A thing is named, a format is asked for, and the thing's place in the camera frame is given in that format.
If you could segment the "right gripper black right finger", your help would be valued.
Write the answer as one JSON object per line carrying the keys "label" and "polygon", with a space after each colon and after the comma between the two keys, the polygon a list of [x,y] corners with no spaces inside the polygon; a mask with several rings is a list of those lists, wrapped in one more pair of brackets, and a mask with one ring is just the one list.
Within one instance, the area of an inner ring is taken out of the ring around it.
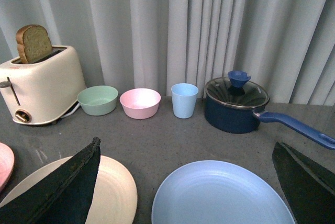
{"label": "right gripper black right finger", "polygon": [[272,161],[297,223],[334,223],[334,173],[282,142]]}

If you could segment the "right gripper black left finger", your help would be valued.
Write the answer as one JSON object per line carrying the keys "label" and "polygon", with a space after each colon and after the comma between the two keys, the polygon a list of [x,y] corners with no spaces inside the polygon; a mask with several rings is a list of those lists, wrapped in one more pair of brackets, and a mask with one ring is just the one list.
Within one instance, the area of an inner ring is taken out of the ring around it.
{"label": "right gripper black left finger", "polygon": [[1,207],[1,223],[85,223],[101,160],[100,139]]}

